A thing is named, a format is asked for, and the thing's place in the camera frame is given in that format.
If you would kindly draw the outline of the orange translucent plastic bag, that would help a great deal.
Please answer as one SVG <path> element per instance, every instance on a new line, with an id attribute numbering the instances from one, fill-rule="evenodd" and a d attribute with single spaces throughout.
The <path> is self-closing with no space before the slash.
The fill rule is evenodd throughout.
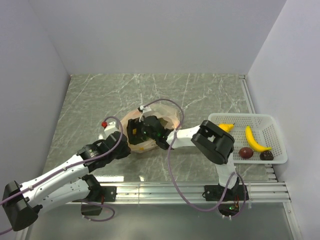
<path id="1" fill-rule="evenodd" d="M 167 129 L 174 129 L 180 123 L 179 110 L 173 108 L 166 104 L 154 103 L 150 106 L 152 109 L 152 116 L 156 116 L 159 120 L 164 119 L 168 122 L 165 126 Z M 121 120 L 121 124 L 123 126 L 123 133 L 127 137 L 128 146 L 130 147 L 132 152 L 135 153 L 144 153 L 150 151 L 157 147 L 156 142 L 147 136 L 143 136 L 143 142 L 137 145 L 132 145 L 129 143 L 128 134 L 127 134 L 127 125 L 129 119 L 136 119 L 141 116 L 141 113 L 138 109 L 132 110 L 127 113 Z"/>

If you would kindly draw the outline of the yellow pear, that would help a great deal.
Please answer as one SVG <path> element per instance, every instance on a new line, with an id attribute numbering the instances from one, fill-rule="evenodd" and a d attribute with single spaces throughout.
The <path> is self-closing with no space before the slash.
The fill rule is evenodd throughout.
<path id="1" fill-rule="evenodd" d="M 218 126 L 227 133 L 234 129 L 234 124 L 229 123 L 220 123 Z"/>

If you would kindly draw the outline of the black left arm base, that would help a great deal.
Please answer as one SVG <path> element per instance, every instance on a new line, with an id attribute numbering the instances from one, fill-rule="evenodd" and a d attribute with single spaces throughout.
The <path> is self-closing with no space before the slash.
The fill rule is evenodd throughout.
<path id="1" fill-rule="evenodd" d="M 115 210 L 107 205 L 107 203 L 115 202 L 116 195 L 116 186 L 102 186 L 100 190 L 91 190 L 86 198 L 78 199 L 73 202 L 80 203 L 82 218 L 91 222 L 106 222 L 115 216 Z M 110 216 L 105 219 L 94 218 L 102 214 L 103 210 L 106 210 L 107 214 L 110 214 Z"/>

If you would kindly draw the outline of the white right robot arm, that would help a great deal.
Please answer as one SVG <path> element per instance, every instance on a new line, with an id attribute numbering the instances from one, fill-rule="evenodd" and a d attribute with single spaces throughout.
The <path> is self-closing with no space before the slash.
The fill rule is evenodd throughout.
<path id="1" fill-rule="evenodd" d="M 127 122 L 128 142 L 133 146 L 151 140 L 163 150 L 196 147 L 215 164 L 220 194 L 226 200 L 238 193 L 239 179 L 233 163 L 235 139 L 225 130 L 209 120 L 191 128 L 173 129 L 165 127 L 154 116 L 129 119 Z"/>

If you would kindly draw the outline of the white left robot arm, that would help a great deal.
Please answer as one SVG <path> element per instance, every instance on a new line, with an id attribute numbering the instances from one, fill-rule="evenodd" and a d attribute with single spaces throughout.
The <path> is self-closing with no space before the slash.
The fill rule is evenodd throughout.
<path id="1" fill-rule="evenodd" d="M 115 131 L 106 139 L 85 145 L 69 160 L 35 179 L 8 183 L 0 204 L 12 230 L 27 228 L 40 214 L 68 202 L 101 202 L 105 191 L 92 172 L 130 153 L 127 137 Z"/>

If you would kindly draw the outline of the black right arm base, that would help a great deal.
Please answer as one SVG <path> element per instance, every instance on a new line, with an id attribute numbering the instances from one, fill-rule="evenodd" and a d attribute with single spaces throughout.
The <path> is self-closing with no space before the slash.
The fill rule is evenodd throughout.
<path id="1" fill-rule="evenodd" d="M 207 202 L 219 201 L 223 195 L 225 188 L 220 185 L 205 185 L 202 197 Z M 227 189 L 223 197 L 222 203 L 218 206 L 218 211 L 222 216 L 232 218 L 236 216 L 240 210 L 240 202 L 245 203 L 249 200 L 247 186 L 240 184 L 232 189 Z"/>

